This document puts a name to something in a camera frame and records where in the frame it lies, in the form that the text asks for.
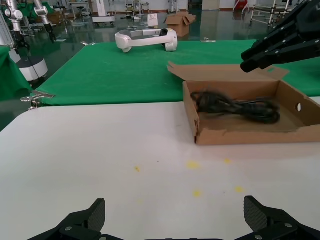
white table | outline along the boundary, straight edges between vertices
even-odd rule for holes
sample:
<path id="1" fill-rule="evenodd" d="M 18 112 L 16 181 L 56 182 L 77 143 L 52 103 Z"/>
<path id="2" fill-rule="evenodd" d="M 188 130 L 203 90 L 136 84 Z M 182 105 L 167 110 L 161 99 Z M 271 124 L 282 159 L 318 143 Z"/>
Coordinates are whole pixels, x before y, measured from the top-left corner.
<path id="1" fill-rule="evenodd" d="M 74 16 L 74 20 L 77 19 L 76 13 L 75 13 L 75 8 L 84 7 L 85 9 L 89 10 L 89 12 L 91 13 L 89 1 L 70 2 L 69 4 L 70 4 L 70 6 L 72 8 L 72 13 L 73 13 L 73 16 Z"/>
<path id="2" fill-rule="evenodd" d="M 124 240 L 251 233 L 243 200 L 320 229 L 320 143 L 198 146 L 182 102 L 43 107 L 0 133 L 0 232 L 29 239 L 105 198 Z"/>

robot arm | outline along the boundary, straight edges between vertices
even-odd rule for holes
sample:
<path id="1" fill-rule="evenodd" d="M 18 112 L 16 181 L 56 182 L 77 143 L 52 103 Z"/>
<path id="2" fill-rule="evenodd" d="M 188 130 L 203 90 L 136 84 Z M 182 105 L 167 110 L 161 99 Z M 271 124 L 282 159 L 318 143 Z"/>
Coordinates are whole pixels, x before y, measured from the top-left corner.
<path id="1" fill-rule="evenodd" d="M 29 49 L 29 45 L 26 43 L 23 35 L 21 34 L 21 25 L 20 21 L 23 19 L 22 12 L 18 9 L 17 0 L 6 0 L 7 9 L 5 10 L 5 15 L 11 20 L 13 25 L 13 32 L 15 37 L 15 49 L 18 48 L 27 48 Z M 44 24 L 45 30 L 49 33 L 50 40 L 54 43 L 56 40 L 56 36 L 54 35 L 53 28 L 48 20 L 47 14 L 48 9 L 42 5 L 41 0 L 34 0 L 34 11 L 35 13 L 41 17 L 42 22 Z"/>
<path id="2" fill-rule="evenodd" d="M 33 0 L 34 2 L 34 5 L 35 5 L 35 8 L 34 8 L 34 11 L 35 13 L 41 17 L 42 19 L 42 22 L 44 24 L 44 27 L 45 27 L 45 30 L 47 31 L 47 33 L 49 34 L 49 37 L 50 37 L 50 40 L 52 41 L 52 43 L 55 42 L 56 39 L 56 36 L 54 34 L 54 30 L 48 20 L 48 9 L 42 5 L 42 2 L 41 0 Z"/>
<path id="3" fill-rule="evenodd" d="M 253 232 L 236 240 L 320 240 L 320 231 L 302 225 L 284 210 L 263 206 L 253 196 L 244 198 L 243 213 L 245 222 Z M 105 220 L 106 204 L 100 198 L 89 209 L 70 213 L 57 227 L 29 240 L 121 240 L 101 234 Z"/>
<path id="4" fill-rule="evenodd" d="M 18 5 L 16 0 L 7 0 L 7 9 L 5 10 L 5 15 L 11 20 L 13 25 L 13 34 L 15 38 L 14 49 L 18 48 L 27 48 L 30 49 L 28 43 L 26 43 L 25 38 L 21 34 L 21 25 L 20 21 L 23 19 L 23 14 L 18 10 Z"/>
<path id="5" fill-rule="evenodd" d="M 305 0 L 274 26 L 263 40 L 241 54 L 241 68 L 249 73 L 272 64 L 292 63 L 320 56 L 320 0 Z"/>

white vr headset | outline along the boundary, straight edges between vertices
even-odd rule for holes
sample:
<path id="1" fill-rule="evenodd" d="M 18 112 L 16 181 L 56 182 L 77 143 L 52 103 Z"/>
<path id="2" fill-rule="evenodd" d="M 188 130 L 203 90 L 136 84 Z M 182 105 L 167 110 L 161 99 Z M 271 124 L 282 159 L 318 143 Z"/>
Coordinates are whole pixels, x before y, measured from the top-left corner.
<path id="1" fill-rule="evenodd" d="M 132 38 L 140 36 L 152 36 L 144 39 L 132 40 Z M 119 49 L 124 53 L 129 52 L 132 47 L 142 47 L 155 44 L 162 44 L 167 52 L 174 52 L 178 46 L 178 37 L 176 31 L 170 28 L 163 29 L 144 29 L 138 31 L 121 30 L 115 34 L 115 42 Z"/>

green tablecloth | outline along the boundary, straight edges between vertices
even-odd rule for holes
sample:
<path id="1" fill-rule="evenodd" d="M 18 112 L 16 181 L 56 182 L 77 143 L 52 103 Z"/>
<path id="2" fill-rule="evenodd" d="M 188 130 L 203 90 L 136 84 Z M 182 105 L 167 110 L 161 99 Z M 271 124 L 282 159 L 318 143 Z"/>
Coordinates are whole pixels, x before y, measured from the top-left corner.
<path id="1" fill-rule="evenodd" d="M 0 101 L 15 98 L 20 90 L 32 90 L 18 66 L 10 58 L 9 50 L 8 47 L 0 46 Z"/>
<path id="2" fill-rule="evenodd" d="M 135 47 L 123 53 L 116 43 L 84 47 L 37 90 L 56 97 L 55 106 L 177 102 L 183 100 L 182 80 L 167 70 L 176 64 L 240 64 L 241 53 L 254 41 L 181 41 L 176 52 L 161 45 Z M 281 65 L 291 72 L 285 80 L 309 96 L 320 96 L 320 59 Z"/>

shiny floor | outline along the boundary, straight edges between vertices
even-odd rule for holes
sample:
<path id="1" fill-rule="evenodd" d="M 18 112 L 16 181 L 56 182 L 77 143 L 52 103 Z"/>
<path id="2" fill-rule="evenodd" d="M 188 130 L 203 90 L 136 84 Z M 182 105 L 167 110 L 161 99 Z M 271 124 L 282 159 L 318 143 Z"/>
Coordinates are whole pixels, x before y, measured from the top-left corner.
<path id="1" fill-rule="evenodd" d="M 200 41 L 207 38 L 209 40 L 248 40 L 261 39 L 268 31 L 267 25 L 254 22 L 249 27 L 251 13 L 246 12 L 223 12 L 223 11 L 190 11 L 196 15 L 197 20 L 190 26 L 190 33 L 187 36 L 179 38 L 179 41 Z M 166 13 L 158 13 L 159 28 L 165 28 Z M 114 26 L 109 23 L 94 25 L 91 19 L 68 19 L 57 25 L 54 32 L 60 42 L 52 44 L 48 39 L 47 33 L 43 30 L 38 33 L 31 33 L 26 38 L 30 44 L 31 55 L 43 56 L 48 66 L 48 73 L 45 79 L 51 77 L 59 70 L 69 59 L 78 53 L 86 43 L 114 42 L 115 33 L 124 29 L 143 29 L 147 24 L 147 16 L 141 20 L 133 22 L 126 19 L 125 15 L 117 15 Z M 32 84 L 35 89 L 43 81 Z M 19 98 L 9 99 L 0 102 L 0 131 L 12 122 L 18 115 L 28 109 L 29 105 L 19 101 Z"/>

